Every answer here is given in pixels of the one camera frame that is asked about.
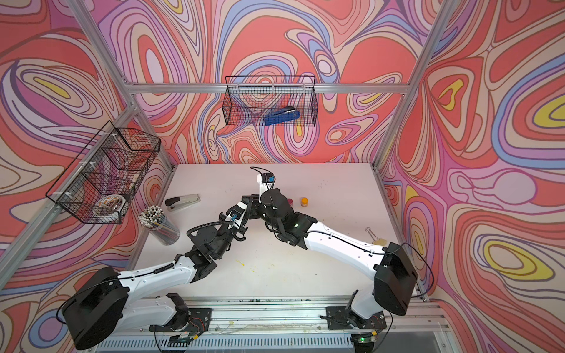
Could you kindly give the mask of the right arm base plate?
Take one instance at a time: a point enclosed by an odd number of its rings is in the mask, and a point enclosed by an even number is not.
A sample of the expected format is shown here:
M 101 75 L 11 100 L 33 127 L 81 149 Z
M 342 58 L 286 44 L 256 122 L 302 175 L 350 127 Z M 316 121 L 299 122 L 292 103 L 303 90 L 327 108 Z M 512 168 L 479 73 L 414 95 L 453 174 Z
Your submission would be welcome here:
M 328 306 L 325 308 L 325 315 L 321 318 L 328 323 L 329 330 L 370 329 L 381 332 L 388 327 L 382 312 L 374 314 L 369 319 L 363 319 L 346 306 Z

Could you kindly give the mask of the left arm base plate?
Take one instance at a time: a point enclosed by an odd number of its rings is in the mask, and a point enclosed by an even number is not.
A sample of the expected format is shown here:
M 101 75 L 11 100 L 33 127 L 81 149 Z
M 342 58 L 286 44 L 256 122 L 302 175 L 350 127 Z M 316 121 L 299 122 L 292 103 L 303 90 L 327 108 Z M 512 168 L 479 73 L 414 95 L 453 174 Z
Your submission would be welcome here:
M 165 325 L 150 325 L 150 332 L 189 332 L 203 334 L 211 323 L 213 310 L 209 307 L 182 309 Z

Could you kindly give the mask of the blue stapler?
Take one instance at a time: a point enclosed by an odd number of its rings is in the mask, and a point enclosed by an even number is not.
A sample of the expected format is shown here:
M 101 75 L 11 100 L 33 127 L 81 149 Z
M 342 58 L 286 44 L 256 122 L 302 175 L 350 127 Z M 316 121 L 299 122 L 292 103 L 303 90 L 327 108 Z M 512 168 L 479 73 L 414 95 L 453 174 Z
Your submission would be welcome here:
M 277 124 L 284 124 L 289 121 L 294 121 L 300 118 L 300 111 L 292 106 L 287 106 L 274 112 L 267 113 L 263 118 L 263 123 L 266 126 Z

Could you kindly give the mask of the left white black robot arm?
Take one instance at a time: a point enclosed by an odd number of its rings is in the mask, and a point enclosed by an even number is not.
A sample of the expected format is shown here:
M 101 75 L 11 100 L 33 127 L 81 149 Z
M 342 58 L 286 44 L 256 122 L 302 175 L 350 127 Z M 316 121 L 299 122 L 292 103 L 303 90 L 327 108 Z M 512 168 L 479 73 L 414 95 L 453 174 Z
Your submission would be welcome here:
M 57 310 L 76 349 L 86 350 L 125 327 L 155 325 L 179 329 L 189 319 L 188 308 L 177 294 L 148 300 L 158 291 L 206 278 L 234 240 L 244 241 L 247 212 L 231 211 L 216 222 L 190 229 L 192 249 L 168 263 L 130 272 L 110 266 L 98 270 Z

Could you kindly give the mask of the grey stapler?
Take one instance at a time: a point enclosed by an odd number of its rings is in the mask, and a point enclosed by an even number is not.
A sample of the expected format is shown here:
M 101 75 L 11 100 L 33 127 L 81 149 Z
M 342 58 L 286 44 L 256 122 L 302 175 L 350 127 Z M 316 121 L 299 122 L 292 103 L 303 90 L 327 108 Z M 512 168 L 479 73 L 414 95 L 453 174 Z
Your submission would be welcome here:
M 197 204 L 201 201 L 199 194 L 188 194 L 180 197 L 172 197 L 165 200 L 165 205 L 170 212 L 174 210 L 181 210 Z

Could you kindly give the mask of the gold binder clip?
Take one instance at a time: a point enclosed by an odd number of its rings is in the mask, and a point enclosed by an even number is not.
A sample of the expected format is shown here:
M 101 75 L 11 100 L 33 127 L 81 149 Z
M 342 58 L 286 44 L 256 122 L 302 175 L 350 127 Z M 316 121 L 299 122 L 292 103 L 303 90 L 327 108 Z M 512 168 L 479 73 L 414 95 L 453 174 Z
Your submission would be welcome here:
M 385 247 L 388 244 L 388 241 L 386 239 L 379 238 L 378 236 L 376 236 L 376 234 L 372 231 L 370 227 L 366 228 L 366 232 L 372 239 L 373 245 Z

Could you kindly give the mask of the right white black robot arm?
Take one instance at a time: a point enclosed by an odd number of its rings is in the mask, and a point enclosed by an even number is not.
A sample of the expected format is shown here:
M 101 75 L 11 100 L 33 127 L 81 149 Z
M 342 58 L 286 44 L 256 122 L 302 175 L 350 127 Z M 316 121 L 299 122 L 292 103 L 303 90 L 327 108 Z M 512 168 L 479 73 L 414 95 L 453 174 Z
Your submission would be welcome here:
M 400 244 L 380 246 L 350 238 L 294 211 L 277 188 L 243 197 L 240 206 L 245 218 L 263 220 L 279 241 L 326 254 L 372 279 L 371 288 L 353 294 L 350 310 L 357 317 L 369 319 L 383 310 L 397 316 L 407 313 L 418 275 Z

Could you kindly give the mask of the cup of pencils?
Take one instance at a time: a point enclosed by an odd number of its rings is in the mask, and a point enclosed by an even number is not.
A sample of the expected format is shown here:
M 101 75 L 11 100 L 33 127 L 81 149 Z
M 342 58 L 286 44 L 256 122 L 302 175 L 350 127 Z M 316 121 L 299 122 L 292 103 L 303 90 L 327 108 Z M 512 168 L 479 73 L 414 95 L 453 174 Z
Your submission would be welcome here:
M 157 205 L 148 206 L 138 215 L 138 220 L 164 246 L 173 245 L 180 238 L 179 229 Z

